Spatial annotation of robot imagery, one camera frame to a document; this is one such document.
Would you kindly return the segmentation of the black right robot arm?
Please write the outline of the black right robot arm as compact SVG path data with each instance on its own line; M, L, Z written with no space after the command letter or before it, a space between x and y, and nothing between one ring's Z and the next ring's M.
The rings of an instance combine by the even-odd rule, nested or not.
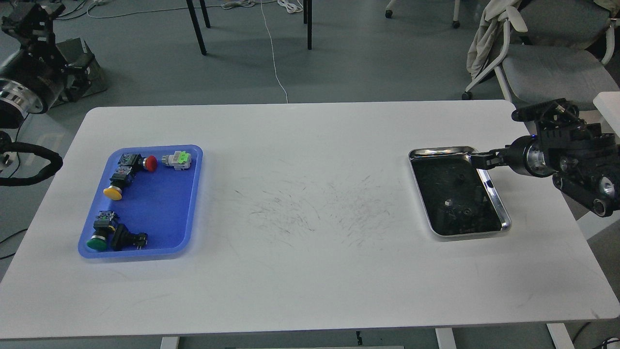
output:
M489 152L471 153L475 168L507 166L551 177L553 185L599 217L619 209L619 147L613 133L540 132Z

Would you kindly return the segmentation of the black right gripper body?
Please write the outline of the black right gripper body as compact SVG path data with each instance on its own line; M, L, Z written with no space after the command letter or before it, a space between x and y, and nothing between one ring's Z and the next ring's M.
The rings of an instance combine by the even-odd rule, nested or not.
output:
M545 177L545 157L540 142L533 136L513 141L503 155L504 163L514 172L533 177Z

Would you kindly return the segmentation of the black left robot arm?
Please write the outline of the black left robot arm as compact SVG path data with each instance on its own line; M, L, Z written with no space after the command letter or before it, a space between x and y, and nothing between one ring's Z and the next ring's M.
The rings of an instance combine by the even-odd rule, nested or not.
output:
M2 177L3 187L36 185L55 175L63 164L58 153L20 142L7 130L20 130L27 117L46 113L56 101L79 101L92 86L94 55L85 50L69 60L56 42L54 22L64 10L60 2L20 1L1 18L1 31L20 44L1 64L1 168L6 170L13 163L20 167L22 153L48 161L33 176Z

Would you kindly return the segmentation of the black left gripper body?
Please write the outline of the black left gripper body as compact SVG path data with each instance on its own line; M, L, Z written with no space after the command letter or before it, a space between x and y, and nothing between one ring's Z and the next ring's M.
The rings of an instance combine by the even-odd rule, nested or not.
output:
M1 110L45 113L64 90L65 79L38 58L18 51L1 64Z

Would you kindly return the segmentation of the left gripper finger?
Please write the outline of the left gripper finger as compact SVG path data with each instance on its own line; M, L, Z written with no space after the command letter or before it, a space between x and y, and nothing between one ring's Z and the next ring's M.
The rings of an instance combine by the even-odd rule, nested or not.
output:
M84 97L92 85L89 80L89 68L94 60L94 54L82 53L74 62L62 69L66 84L61 92L61 102L76 102Z
M34 57L57 57L60 51L53 22L65 9L59 2L19 2L8 16L1 18L1 30Z

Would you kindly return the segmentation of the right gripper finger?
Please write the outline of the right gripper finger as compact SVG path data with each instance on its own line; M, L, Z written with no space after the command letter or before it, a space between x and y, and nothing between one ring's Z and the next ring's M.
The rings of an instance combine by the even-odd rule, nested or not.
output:
M489 152L471 153L471 164L474 168L491 170L496 167L506 166L504 160L505 149L492 149Z

